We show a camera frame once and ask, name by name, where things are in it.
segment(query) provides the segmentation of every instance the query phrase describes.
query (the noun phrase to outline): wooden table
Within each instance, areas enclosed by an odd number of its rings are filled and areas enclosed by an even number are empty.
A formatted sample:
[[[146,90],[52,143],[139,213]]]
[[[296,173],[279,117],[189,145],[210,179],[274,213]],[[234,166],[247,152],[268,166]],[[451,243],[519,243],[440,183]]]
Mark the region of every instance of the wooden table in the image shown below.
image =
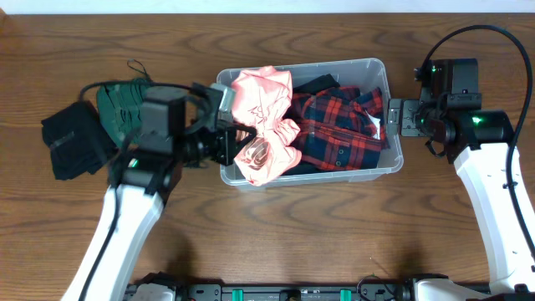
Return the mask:
[[[94,234],[106,172],[56,181],[40,120],[86,84],[153,79],[210,84],[226,68],[376,57],[394,97],[417,97],[413,68],[441,37],[466,25],[503,26],[535,61],[527,14],[7,16],[0,33],[0,298],[57,299]],[[465,33],[436,58],[479,59],[485,108],[516,123],[525,71],[497,33]],[[530,113],[519,142],[535,200]],[[375,273],[445,273],[488,280],[485,249],[454,167],[422,139],[402,139],[401,171],[371,182],[240,192],[216,165],[186,170],[149,235],[133,278],[167,271],[226,283],[356,283]]]

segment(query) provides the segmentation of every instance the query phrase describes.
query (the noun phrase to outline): plastic storage bin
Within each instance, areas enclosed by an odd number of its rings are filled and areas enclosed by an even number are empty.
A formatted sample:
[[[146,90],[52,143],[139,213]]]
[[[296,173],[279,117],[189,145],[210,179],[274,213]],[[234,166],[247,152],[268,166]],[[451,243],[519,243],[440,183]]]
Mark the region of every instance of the plastic storage bin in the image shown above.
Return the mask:
[[[354,59],[338,62],[316,64],[295,64],[275,66],[277,70],[289,70],[292,73],[293,86],[305,84],[324,74],[332,74],[340,85],[357,85],[362,93],[380,87],[383,91],[385,120],[387,120],[390,90],[386,81],[385,65],[378,59]],[[217,75],[217,83],[230,86],[242,69],[225,69]],[[303,174],[296,176],[280,176],[274,181],[261,187],[288,186],[333,181],[371,181],[378,177],[397,172],[403,166],[400,138],[397,133],[388,133],[390,148],[381,151],[377,168],[359,171],[335,171]],[[251,185],[243,177],[240,169],[235,165],[221,166],[221,178],[230,186],[240,189],[260,188]]]

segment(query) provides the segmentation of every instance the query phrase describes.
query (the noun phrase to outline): plaid flannel shirt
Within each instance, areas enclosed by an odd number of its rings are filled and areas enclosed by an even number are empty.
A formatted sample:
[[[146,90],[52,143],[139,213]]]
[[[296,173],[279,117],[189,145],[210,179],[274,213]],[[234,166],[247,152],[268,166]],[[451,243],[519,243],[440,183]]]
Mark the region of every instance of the plaid flannel shirt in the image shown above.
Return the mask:
[[[366,113],[380,119],[380,140]],[[301,130],[292,146],[303,152],[302,161],[323,171],[376,168],[388,143],[383,113],[379,88],[363,95],[354,86],[294,94],[287,117]]]

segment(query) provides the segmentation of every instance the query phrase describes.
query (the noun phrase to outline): pink garment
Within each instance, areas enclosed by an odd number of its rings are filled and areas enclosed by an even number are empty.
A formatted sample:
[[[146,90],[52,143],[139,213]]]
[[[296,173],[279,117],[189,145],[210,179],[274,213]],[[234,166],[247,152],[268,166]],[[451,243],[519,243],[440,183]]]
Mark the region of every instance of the pink garment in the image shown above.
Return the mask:
[[[301,151],[289,146],[299,127],[293,120],[283,120],[292,100],[292,75],[273,66],[243,70],[232,88],[234,120],[257,129],[257,137],[234,161],[251,184],[261,186],[301,161]]]

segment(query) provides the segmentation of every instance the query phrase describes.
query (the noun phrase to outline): folded black fabric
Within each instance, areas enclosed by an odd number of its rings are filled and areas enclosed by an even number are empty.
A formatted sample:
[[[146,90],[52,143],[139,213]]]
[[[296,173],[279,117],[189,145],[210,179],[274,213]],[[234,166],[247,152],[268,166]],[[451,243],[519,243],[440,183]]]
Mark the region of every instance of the folded black fabric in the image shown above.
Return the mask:
[[[306,174],[318,173],[318,172],[325,172],[325,171],[319,170],[318,168],[316,168],[316,166],[310,163],[299,162],[299,164],[297,164],[296,166],[285,171],[283,173],[283,176],[306,175]]]
[[[325,89],[338,88],[339,86],[340,84],[334,80],[333,75],[326,74],[293,88],[293,93],[316,94]]]
[[[90,102],[75,102],[41,124],[57,180],[94,174],[117,151]]]

